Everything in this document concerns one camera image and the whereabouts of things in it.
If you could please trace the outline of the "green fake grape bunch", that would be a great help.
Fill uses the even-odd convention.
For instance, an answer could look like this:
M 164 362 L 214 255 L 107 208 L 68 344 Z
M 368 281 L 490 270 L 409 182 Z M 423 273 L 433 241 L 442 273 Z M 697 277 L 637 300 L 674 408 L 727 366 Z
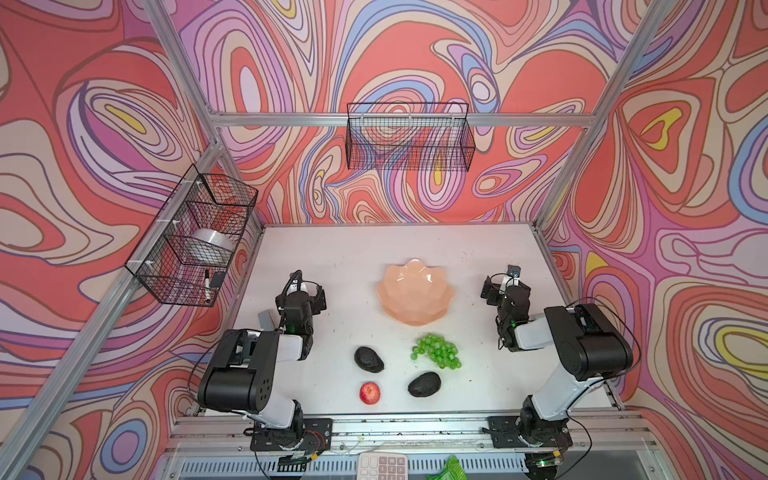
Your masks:
M 441 335 L 429 333 L 416 341 L 411 349 L 410 358 L 416 361 L 420 357 L 425 357 L 439 369 L 458 370 L 462 367 L 458 353 L 458 347 L 453 342 Z

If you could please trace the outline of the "dark fake avocado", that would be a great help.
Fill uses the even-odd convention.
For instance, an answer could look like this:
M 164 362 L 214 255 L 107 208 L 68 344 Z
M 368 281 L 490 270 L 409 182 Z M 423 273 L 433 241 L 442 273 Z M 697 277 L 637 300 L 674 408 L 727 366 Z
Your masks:
M 358 347 L 353 359 L 360 369 L 369 373 L 380 373 L 385 369 L 385 363 L 378 353 L 366 346 Z
M 437 373 L 425 372 L 408 384 L 407 391 L 412 397 L 426 398 L 437 393 L 441 386 L 442 380 Z

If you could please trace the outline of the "red fake apple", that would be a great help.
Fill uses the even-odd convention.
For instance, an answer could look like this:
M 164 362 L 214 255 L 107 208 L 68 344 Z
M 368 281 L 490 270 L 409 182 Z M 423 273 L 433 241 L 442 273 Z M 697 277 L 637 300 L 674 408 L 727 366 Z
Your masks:
M 360 387 L 359 398 L 366 405 L 375 405 L 381 399 L 381 390 L 375 382 L 366 382 Z

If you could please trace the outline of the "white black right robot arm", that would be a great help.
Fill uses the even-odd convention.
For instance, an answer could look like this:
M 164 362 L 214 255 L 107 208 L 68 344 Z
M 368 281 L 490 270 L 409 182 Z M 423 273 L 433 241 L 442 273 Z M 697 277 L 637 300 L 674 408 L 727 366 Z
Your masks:
M 557 448 L 572 446 L 570 410 L 587 393 L 632 368 L 633 349 L 591 303 L 547 307 L 532 316 L 531 288 L 510 265 L 484 280 L 480 297 L 496 308 L 498 347 L 527 352 L 554 346 L 558 364 L 544 385 L 525 398 L 516 416 L 492 416 L 487 433 L 493 446 Z

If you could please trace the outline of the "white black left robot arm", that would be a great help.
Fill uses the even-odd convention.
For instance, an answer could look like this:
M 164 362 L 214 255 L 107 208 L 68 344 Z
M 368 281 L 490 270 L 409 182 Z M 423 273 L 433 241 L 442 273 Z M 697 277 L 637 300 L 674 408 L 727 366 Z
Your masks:
M 292 272 L 275 298 L 275 330 L 230 329 L 211 356 L 197 391 L 207 410 L 243 415 L 272 431 L 304 433 L 303 411 L 296 400 L 272 391 L 281 362 L 308 358 L 314 343 L 314 317 L 327 309 L 323 287 Z

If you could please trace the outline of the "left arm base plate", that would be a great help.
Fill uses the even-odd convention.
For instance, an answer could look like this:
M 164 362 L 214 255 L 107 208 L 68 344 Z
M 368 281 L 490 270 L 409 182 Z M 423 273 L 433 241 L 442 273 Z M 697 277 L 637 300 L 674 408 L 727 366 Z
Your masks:
M 294 419 L 286 429 L 266 428 L 258 423 L 246 428 L 243 434 L 250 439 L 254 452 L 299 452 L 319 454 L 331 444 L 333 420 L 331 418 Z

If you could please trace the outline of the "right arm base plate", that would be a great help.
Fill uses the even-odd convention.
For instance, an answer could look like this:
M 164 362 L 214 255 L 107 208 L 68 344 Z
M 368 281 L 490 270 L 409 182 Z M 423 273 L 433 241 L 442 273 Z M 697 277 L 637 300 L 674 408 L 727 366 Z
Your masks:
M 491 436 L 494 448 L 554 448 L 573 445 L 567 420 L 548 421 L 534 417 L 490 416 L 482 431 Z

